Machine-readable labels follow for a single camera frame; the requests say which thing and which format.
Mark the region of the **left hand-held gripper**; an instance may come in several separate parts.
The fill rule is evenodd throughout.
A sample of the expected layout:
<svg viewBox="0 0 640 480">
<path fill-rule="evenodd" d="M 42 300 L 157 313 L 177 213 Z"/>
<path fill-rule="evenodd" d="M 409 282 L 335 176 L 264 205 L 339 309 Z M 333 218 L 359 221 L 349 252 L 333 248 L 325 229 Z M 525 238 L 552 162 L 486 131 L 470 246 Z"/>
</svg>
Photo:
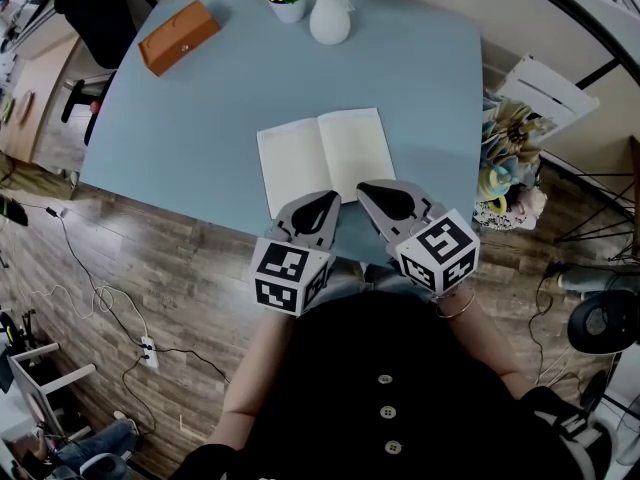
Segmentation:
<svg viewBox="0 0 640 480">
<path fill-rule="evenodd" d="M 327 190 L 309 193 L 279 211 L 270 239 L 259 238 L 254 248 L 249 282 L 254 303 L 291 316 L 309 310 L 335 261 L 326 251 L 335 240 L 341 204 L 341 196 Z M 319 250 L 285 242 L 308 242 Z"/>
</svg>

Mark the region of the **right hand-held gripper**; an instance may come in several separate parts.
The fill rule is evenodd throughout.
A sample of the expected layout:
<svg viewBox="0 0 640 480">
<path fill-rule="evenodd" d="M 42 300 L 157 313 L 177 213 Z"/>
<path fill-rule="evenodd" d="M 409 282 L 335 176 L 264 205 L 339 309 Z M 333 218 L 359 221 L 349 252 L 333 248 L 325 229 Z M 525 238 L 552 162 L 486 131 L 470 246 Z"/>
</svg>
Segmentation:
<svg viewBox="0 0 640 480">
<path fill-rule="evenodd" d="M 480 240 L 456 209 L 441 216 L 441 204 L 421 186 L 399 180 L 360 182 L 359 204 L 388 256 L 398 256 L 401 272 L 432 293 L 447 293 L 477 268 Z M 391 228 L 429 223 L 395 247 Z"/>
</svg>

